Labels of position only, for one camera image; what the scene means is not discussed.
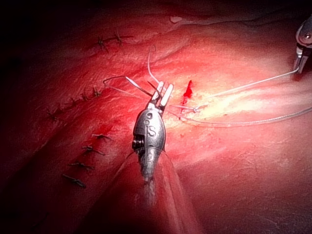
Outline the right arm needle driver jaw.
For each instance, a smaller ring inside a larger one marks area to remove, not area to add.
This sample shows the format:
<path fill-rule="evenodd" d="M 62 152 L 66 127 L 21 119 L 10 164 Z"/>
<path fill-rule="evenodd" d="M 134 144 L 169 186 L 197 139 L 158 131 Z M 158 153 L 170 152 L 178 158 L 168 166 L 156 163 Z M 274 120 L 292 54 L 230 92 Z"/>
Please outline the right arm needle driver jaw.
<path fill-rule="evenodd" d="M 299 53 L 299 65 L 298 65 L 298 73 L 301 74 L 303 71 L 303 68 L 310 56 L 310 49 L 309 48 L 303 48 Z"/>
<path fill-rule="evenodd" d="M 301 59 L 302 59 L 302 51 L 303 49 L 300 47 L 296 48 L 296 58 L 294 60 L 294 65 L 293 65 L 293 69 L 296 71 L 300 71 L 300 63 L 301 63 Z"/>

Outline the right arm needle driver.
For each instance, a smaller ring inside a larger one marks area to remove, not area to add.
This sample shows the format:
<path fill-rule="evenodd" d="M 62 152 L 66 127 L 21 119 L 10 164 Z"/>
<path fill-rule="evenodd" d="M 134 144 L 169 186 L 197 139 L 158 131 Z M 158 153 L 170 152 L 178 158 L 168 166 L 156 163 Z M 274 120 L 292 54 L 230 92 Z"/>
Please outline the right arm needle driver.
<path fill-rule="evenodd" d="M 312 16 L 309 16 L 296 32 L 297 42 L 306 48 L 312 47 Z"/>

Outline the left arm needle driver jaw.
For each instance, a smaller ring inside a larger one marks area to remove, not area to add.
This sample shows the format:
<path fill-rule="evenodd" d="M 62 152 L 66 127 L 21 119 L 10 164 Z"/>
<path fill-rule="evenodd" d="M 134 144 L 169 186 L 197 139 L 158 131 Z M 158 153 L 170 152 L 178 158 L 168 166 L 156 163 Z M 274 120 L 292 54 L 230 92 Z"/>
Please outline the left arm needle driver jaw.
<path fill-rule="evenodd" d="M 161 98 L 159 109 L 163 112 L 165 110 L 165 107 L 167 105 L 167 102 L 170 98 L 170 95 L 173 91 L 174 86 L 172 84 L 169 84 L 168 88 L 166 89 L 164 95 Z"/>
<path fill-rule="evenodd" d="M 154 105 L 156 105 L 158 103 L 158 101 L 162 98 L 162 95 L 161 95 L 161 92 L 163 90 L 163 86 L 164 86 L 164 82 L 163 81 L 160 81 L 158 86 L 154 89 L 154 94 L 152 95 L 151 99 L 150 99 L 150 102 Z"/>

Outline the left arm needle driver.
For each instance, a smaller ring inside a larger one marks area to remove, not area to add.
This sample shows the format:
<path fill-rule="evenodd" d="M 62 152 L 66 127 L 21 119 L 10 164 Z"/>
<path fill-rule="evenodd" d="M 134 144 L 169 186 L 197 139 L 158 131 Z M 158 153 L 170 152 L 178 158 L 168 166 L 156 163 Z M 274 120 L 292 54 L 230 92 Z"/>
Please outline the left arm needle driver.
<path fill-rule="evenodd" d="M 138 114 L 132 142 L 136 153 L 142 153 L 150 147 L 165 152 L 166 130 L 162 114 L 163 111 L 151 102 Z"/>

